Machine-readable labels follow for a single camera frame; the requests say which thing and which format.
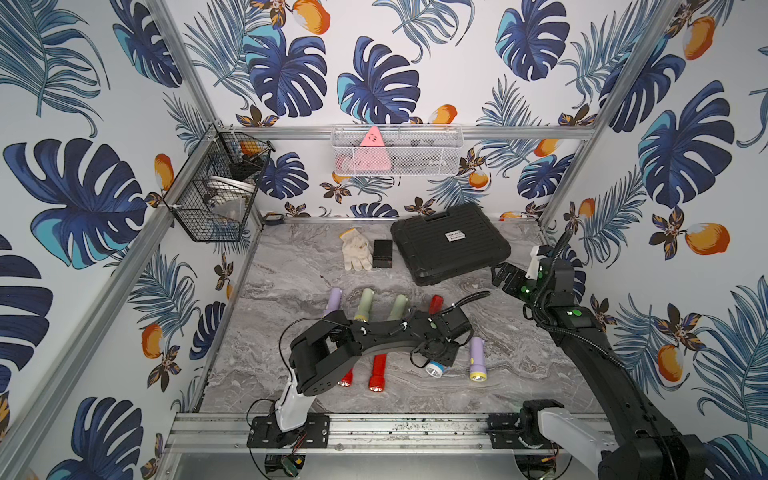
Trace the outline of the blue flashlight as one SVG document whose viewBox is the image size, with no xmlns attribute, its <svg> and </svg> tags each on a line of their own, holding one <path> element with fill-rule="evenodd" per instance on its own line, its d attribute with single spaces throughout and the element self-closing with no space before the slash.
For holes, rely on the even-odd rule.
<svg viewBox="0 0 768 480">
<path fill-rule="evenodd" d="M 433 378 L 441 378 L 446 370 L 446 367 L 438 362 L 430 361 L 424 366 L 425 372 Z"/>
</svg>

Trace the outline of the red flashlight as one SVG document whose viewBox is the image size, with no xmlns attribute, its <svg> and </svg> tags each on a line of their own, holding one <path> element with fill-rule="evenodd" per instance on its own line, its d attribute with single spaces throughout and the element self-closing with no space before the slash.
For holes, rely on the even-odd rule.
<svg viewBox="0 0 768 480">
<path fill-rule="evenodd" d="M 438 314 L 443 307 L 444 299 L 440 295 L 434 295 L 430 301 L 428 313 L 429 315 Z"/>
<path fill-rule="evenodd" d="M 354 380 L 354 371 L 350 369 L 338 382 L 338 385 L 341 387 L 350 387 Z"/>
<path fill-rule="evenodd" d="M 373 360 L 372 371 L 368 382 L 368 388 L 372 392 L 383 392 L 386 388 L 387 355 L 376 355 Z"/>
</svg>

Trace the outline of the light green flashlight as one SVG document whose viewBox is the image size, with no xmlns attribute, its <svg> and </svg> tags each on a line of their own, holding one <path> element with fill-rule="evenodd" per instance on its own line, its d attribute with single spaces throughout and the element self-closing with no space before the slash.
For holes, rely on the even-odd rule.
<svg viewBox="0 0 768 480">
<path fill-rule="evenodd" d="M 368 322 L 371 315 L 371 308 L 375 292 L 370 288 L 365 288 L 360 296 L 360 301 L 354 315 L 356 321 Z"/>
<path fill-rule="evenodd" d="M 399 294 L 395 297 L 394 303 L 390 310 L 388 320 L 399 320 L 405 315 L 405 311 L 409 305 L 409 299 L 406 295 Z"/>
</svg>

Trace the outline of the purple flashlight yellow rim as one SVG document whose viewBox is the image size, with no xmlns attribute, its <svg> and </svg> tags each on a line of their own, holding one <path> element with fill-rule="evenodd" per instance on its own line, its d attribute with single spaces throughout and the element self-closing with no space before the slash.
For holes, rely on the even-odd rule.
<svg viewBox="0 0 768 480">
<path fill-rule="evenodd" d="M 339 310 L 341 305 L 341 299 L 342 299 L 342 289 L 338 287 L 333 287 L 330 291 L 330 295 L 329 295 L 325 310 L 323 312 L 323 315 L 326 316 L 331 312 Z"/>
</svg>

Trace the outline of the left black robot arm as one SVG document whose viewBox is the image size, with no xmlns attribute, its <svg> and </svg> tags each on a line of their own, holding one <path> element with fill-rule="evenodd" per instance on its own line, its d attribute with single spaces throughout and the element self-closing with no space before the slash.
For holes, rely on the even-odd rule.
<svg viewBox="0 0 768 480">
<path fill-rule="evenodd" d="M 363 357 L 402 351 L 450 367 L 473 334 L 459 307 L 436 314 L 415 310 L 378 322 L 352 320 L 341 310 L 333 311 L 290 343 L 290 355 L 284 359 L 289 381 L 274 407 L 277 426 L 283 432 L 303 427 L 314 398 L 337 386 Z"/>
</svg>

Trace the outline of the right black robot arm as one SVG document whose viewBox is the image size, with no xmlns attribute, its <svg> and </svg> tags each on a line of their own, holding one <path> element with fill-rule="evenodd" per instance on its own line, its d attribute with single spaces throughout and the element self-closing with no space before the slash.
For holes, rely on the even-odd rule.
<svg viewBox="0 0 768 480">
<path fill-rule="evenodd" d="M 681 433 L 658 410 L 613 354 L 595 314 L 576 305 L 569 263 L 545 255 L 533 259 L 529 271 L 502 263 L 491 272 L 493 285 L 521 300 L 571 359 L 611 426 L 603 434 L 555 401 L 532 400 L 521 412 L 530 440 L 564 448 L 600 479 L 704 478 L 704 443 Z"/>
</svg>

